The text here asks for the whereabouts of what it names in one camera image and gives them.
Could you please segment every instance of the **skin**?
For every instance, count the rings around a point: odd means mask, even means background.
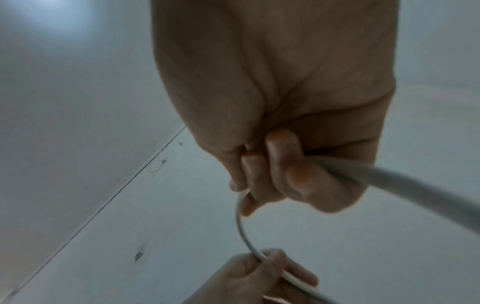
[[[153,0],[156,64],[196,142],[250,215],[286,197],[324,212],[365,188],[305,155],[376,158],[398,0]]]
[[[265,296],[295,304],[321,304],[282,280],[287,269],[299,279],[317,285],[317,277],[288,259],[283,251],[272,251],[258,262],[251,254],[233,257],[183,304],[274,304]]]

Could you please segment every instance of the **hand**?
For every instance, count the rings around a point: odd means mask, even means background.
[[[317,285],[317,277],[287,258],[283,251],[272,251],[262,263],[251,254],[233,257],[183,304],[274,304],[281,298],[295,304],[321,304],[282,280],[287,269],[304,282]]]
[[[375,161],[397,15],[398,0],[152,0],[166,90],[231,188],[250,188],[243,215],[285,197],[325,212],[359,199],[365,187],[304,154]]]

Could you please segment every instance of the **palm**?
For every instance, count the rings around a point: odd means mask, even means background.
[[[263,153],[280,127],[305,153],[373,162],[395,88],[397,9],[397,0],[161,1],[156,62],[195,139],[239,188],[240,156]],[[347,186],[353,202],[363,188]]]

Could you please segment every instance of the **human hand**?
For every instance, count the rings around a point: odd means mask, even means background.
[[[375,161],[397,15],[398,0],[152,0],[165,88],[232,189],[250,188],[243,215],[285,197],[325,212],[359,199],[365,187],[304,154]]]
[[[263,262],[252,254],[233,257],[183,304],[274,304],[280,298],[294,304],[321,304],[282,280],[289,271],[316,286],[317,277],[288,259],[283,251],[272,251]]]

